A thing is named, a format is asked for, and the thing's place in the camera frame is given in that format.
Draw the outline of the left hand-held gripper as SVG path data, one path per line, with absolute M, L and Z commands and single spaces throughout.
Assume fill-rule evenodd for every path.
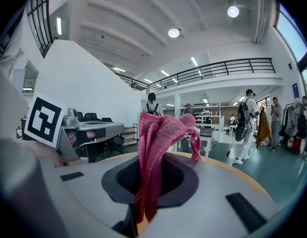
M 107 141 L 120 135 L 124 124 L 120 122 L 79 122 L 74 108 L 62 104 L 40 92 L 35 92 L 29 104 L 24 134 L 55 150 L 65 162 L 78 161 L 68 134 L 76 135 L 77 146 Z

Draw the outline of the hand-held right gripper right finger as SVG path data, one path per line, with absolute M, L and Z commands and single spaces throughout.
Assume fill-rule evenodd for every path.
M 143 231 L 145 238 L 244 238 L 249 231 L 226 199 L 242 194 L 267 221 L 278 207 L 252 177 L 223 162 L 205 158 L 193 163 L 191 155 L 169 152 L 165 156 L 188 164 L 199 177 L 194 195 L 182 206 L 158 209 Z

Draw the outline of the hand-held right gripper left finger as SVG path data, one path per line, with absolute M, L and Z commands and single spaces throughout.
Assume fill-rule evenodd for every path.
M 114 202 L 102 187 L 106 171 L 134 157 L 115 156 L 100 162 L 56 168 L 39 160 L 50 198 L 70 238 L 136 238 L 132 208 Z

